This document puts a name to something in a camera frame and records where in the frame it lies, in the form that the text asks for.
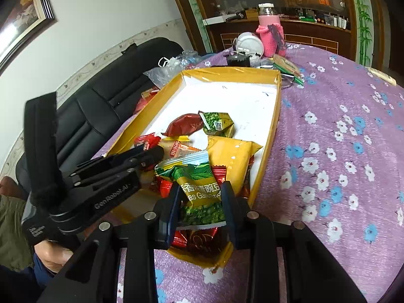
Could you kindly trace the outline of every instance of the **picture frame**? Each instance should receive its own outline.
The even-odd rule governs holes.
[[[19,0],[0,28],[0,74],[36,35],[54,21],[49,0]]]

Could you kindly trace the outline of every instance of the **green pea snack package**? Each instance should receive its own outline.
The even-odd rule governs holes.
[[[225,225],[220,187],[213,175],[207,150],[160,162],[156,175],[177,181],[189,202],[181,208],[179,229],[208,229]]]
[[[203,131],[207,135],[225,136],[232,138],[234,134],[234,122],[227,113],[203,113],[199,112],[203,121]]]

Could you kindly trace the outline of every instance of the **pink bottle cover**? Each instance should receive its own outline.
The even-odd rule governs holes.
[[[282,25],[280,24],[273,24],[273,25],[277,27],[281,37],[284,38]],[[255,32],[259,34],[262,44],[264,45],[264,56],[272,57],[276,53],[278,43],[273,38],[272,33],[269,31],[268,27],[259,25]],[[277,54],[284,57],[286,55],[286,50],[279,49]]]

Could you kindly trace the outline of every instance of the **black leather sofa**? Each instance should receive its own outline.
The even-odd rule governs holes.
[[[182,51],[179,44],[163,37],[133,44],[70,96],[57,110],[60,170],[89,160],[133,114],[141,93],[153,86],[143,72],[156,67],[160,58]],[[15,174],[28,196],[31,184],[25,155],[17,162]]]

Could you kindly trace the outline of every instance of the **white wall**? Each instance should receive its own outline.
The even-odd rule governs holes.
[[[57,22],[26,46],[0,75],[0,168],[23,128],[25,101],[56,90],[117,43],[181,17],[175,0],[50,3]]]

